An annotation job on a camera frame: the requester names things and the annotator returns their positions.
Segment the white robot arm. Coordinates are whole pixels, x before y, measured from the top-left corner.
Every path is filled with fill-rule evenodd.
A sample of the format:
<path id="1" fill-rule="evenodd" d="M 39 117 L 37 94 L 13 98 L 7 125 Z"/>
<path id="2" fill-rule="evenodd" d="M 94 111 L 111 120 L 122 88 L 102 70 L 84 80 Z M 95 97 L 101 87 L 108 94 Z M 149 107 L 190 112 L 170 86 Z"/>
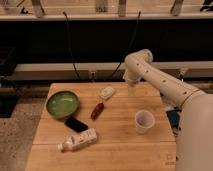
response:
<path id="1" fill-rule="evenodd" d="M 175 171 L 213 171 L 213 94 L 155 68 L 152 61 L 149 49 L 128 54 L 123 79 L 130 86 L 144 79 L 179 109 Z"/>

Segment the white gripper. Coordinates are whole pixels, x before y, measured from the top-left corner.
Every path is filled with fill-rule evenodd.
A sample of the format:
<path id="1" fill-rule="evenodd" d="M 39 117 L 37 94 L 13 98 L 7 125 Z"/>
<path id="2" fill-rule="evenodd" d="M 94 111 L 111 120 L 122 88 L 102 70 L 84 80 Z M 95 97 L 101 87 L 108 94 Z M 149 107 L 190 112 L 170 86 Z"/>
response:
<path id="1" fill-rule="evenodd" d="M 136 76 L 136 75 L 134 75 L 129 70 L 126 70 L 124 72 L 123 79 L 129 85 L 129 87 L 128 87 L 128 95 L 130 97 L 135 97 L 137 95 L 137 89 L 136 89 L 135 85 L 140 82 L 141 78 Z"/>

